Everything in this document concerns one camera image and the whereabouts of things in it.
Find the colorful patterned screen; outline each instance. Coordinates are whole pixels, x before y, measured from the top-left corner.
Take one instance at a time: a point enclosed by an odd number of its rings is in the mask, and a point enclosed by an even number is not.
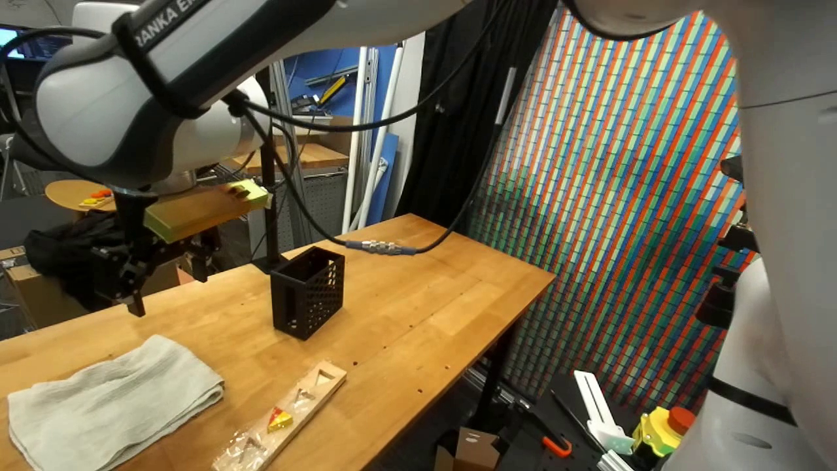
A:
[[[692,314],[742,205],[736,59],[705,16],[605,42],[558,12],[480,189],[471,233],[558,275],[507,380],[596,371],[633,409],[695,405],[721,331]]]

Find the wooden tabletop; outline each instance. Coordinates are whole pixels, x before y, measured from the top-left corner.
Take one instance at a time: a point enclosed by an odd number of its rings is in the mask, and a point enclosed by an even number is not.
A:
[[[48,198],[71,212],[116,212],[116,198],[108,186],[92,181],[53,181],[45,189]]]
[[[422,245],[439,233],[422,218],[398,218],[352,237]],[[2,341],[0,394],[167,334],[219,371],[228,392],[125,468],[208,468],[237,427],[270,410],[317,360],[331,360],[347,381],[275,468],[364,468],[552,282],[548,273],[462,236],[424,256],[343,253],[344,303],[307,342],[271,330],[267,277],[237,267],[148,295],[143,320],[116,307]],[[10,439],[0,439],[0,468],[25,468]]]

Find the black curtain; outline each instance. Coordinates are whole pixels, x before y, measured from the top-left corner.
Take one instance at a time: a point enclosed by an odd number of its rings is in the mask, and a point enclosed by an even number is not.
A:
[[[449,224],[466,202],[475,173],[491,154],[495,117],[511,68],[517,68],[517,96],[555,0],[474,0],[448,24],[426,34],[422,96],[435,88],[479,42],[488,17],[499,16],[475,59],[418,112],[412,165],[398,215],[415,212]]]

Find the black pen holder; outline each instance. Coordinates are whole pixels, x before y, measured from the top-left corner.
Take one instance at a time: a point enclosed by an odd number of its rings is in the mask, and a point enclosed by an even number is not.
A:
[[[270,273],[271,324],[292,337],[310,337],[343,307],[343,253],[307,248]]]

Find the white cloth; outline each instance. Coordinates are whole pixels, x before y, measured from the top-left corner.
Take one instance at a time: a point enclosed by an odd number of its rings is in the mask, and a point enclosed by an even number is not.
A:
[[[67,380],[7,394],[7,434],[41,471],[116,468],[219,398],[219,373],[154,334]]]

